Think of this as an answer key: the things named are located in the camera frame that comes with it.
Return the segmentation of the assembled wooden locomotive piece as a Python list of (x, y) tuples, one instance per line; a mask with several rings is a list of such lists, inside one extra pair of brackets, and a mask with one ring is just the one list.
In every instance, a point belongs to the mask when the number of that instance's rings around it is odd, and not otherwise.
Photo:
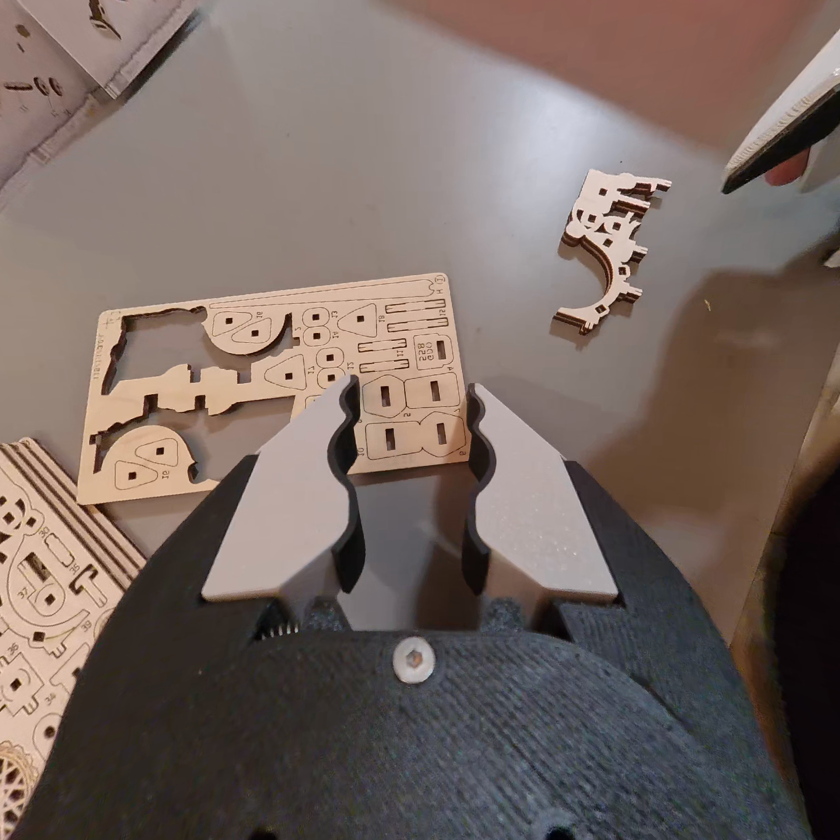
[(651, 207), (656, 193), (666, 193), (672, 182), (631, 173), (607, 174), (590, 169), (574, 201), (561, 242), (580, 246), (601, 265), (605, 281), (601, 298), (583, 308), (559, 308), (556, 321), (586, 335), (607, 316), (614, 303), (633, 303), (642, 290), (632, 285), (632, 263), (640, 263), (648, 250), (639, 245), (635, 232)]

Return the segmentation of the wooden puzzle sheet with cutouts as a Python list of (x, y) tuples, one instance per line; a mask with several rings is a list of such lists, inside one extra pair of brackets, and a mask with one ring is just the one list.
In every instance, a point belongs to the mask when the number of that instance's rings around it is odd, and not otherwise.
[[(113, 380), (131, 321), (202, 313), (225, 358), (194, 372)], [(290, 397), (295, 418), (345, 375), (360, 384), (352, 475), (464, 463), (466, 385), (446, 274), (396, 277), (105, 311), (98, 320), (77, 501), (100, 505), (206, 491), (196, 459), (153, 410), (223, 415)]]

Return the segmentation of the folded paper instruction sheet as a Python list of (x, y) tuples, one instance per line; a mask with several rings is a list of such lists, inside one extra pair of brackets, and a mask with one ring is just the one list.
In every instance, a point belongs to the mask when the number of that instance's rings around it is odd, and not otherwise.
[(197, 1), (2, 1), (2, 204), (95, 123)]

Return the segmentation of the grey desk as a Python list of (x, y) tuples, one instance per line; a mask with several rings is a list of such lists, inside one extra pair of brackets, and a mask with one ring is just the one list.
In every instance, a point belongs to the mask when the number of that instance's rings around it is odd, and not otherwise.
[[(736, 633), (838, 345), (837, 140), (807, 191), (720, 194), (757, 95), (710, 103), (621, 34), (601, 93), (378, 2), (217, 2), (2, 212), (2, 442), (77, 474), (101, 311), (441, 270), (465, 375), (579, 460)], [(631, 111), (613, 106), (627, 102)], [(672, 182), (635, 232), (635, 302), (561, 242), (590, 169)]]

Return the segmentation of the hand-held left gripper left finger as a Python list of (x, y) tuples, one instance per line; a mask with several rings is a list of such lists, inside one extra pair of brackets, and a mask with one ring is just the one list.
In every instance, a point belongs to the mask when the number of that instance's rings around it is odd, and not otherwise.
[(349, 593), (365, 547), (348, 478), (360, 382), (345, 375), (263, 444), (202, 589), (204, 600), (279, 599), (302, 611)]

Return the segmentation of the wooden puzzle sheet with wheels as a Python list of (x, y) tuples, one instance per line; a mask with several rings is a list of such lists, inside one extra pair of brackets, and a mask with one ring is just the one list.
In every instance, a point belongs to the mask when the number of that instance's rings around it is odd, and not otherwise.
[(118, 585), (1, 450), (2, 838), (19, 823), (81, 669), (129, 586)]

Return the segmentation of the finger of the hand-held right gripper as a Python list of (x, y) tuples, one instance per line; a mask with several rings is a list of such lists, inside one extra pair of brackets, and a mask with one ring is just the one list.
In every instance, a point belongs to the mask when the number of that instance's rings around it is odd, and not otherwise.
[(724, 168), (730, 194), (808, 151), (839, 124), (839, 34), (835, 33), (782, 91)]

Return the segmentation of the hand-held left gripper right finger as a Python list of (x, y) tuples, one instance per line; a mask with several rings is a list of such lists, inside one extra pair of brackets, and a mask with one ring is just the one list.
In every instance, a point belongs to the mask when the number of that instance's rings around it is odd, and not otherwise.
[(470, 590), (541, 611), (550, 600), (613, 605), (619, 591), (561, 453), (485, 386), (467, 392), (469, 495), (462, 571)]

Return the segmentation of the person's right hand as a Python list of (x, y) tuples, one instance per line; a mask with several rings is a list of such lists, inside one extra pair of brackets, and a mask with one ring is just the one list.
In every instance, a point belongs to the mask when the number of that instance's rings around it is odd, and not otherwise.
[(805, 149), (789, 160), (777, 164), (764, 175), (771, 186), (785, 186), (799, 180), (807, 170), (811, 149)]

